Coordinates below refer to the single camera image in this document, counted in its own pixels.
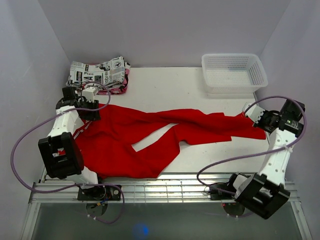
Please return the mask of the red trousers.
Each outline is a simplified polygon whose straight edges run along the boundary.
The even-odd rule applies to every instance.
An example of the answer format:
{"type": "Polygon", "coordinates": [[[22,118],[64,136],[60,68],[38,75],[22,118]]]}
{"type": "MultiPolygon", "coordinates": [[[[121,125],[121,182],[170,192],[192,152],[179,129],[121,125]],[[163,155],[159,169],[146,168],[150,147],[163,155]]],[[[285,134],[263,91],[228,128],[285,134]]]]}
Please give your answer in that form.
{"type": "Polygon", "coordinates": [[[265,132],[243,114],[198,109],[143,112],[117,105],[100,111],[75,135],[84,165],[102,178],[156,178],[180,153],[180,142],[201,145],[232,137],[264,140],[265,132]]]}

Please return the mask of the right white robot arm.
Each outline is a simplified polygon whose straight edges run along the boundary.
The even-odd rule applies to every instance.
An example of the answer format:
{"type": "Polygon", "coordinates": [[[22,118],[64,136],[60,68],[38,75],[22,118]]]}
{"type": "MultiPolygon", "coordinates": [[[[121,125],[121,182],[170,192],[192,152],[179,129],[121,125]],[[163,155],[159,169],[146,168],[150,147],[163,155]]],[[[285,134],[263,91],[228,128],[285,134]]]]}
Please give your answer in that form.
{"type": "Polygon", "coordinates": [[[254,127],[269,133],[269,148],[257,173],[234,173],[226,184],[226,194],[263,219],[270,218],[290,198],[285,189],[285,172],[296,140],[302,136],[300,122],[305,105],[287,99],[280,111],[265,110],[247,103],[242,109],[254,127]]]}

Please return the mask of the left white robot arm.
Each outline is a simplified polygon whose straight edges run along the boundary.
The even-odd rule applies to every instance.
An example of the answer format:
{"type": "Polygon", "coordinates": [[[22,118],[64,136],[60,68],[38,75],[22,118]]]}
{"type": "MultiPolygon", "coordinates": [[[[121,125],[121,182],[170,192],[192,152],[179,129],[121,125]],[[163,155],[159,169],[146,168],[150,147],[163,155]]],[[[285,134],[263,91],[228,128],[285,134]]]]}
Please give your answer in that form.
{"type": "Polygon", "coordinates": [[[63,98],[55,107],[59,115],[46,138],[38,141],[38,148],[50,178],[68,180],[79,184],[95,200],[106,195],[106,187],[98,181],[97,173],[85,167],[84,158],[75,138],[82,128],[100,120],[99,101],[95,99],[98,88],[89,86],[78,95],[75,87],[64,87],[63,98]]]}

